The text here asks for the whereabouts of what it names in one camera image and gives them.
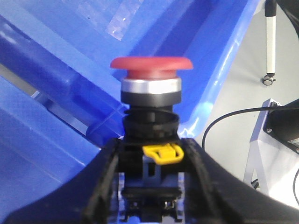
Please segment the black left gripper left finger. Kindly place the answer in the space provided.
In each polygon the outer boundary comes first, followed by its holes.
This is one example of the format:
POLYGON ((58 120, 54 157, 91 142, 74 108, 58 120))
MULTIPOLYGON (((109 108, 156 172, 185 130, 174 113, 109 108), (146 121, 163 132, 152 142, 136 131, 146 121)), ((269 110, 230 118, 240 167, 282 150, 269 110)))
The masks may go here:
POLYGON ((11 212, 6 224, 115 224, 120 139, 111 139, 75 177, 47 196, 11 212))

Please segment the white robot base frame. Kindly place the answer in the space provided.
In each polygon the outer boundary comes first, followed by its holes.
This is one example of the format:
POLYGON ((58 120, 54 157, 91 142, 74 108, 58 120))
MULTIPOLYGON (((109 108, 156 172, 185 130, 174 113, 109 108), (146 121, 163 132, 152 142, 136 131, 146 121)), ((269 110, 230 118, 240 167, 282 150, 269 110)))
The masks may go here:
POLYGON ((251 139, 243 181, 299 207, 299 112, 262 111, 251 139))

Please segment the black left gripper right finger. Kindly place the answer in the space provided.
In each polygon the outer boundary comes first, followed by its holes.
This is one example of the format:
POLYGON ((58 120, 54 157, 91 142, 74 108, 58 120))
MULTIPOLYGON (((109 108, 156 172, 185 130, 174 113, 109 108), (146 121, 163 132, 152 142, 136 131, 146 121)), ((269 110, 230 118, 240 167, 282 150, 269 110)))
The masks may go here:
POLYGON ((299 211, 235 178, 190 138, 185 152, 185 223, 297 224, 299 211))

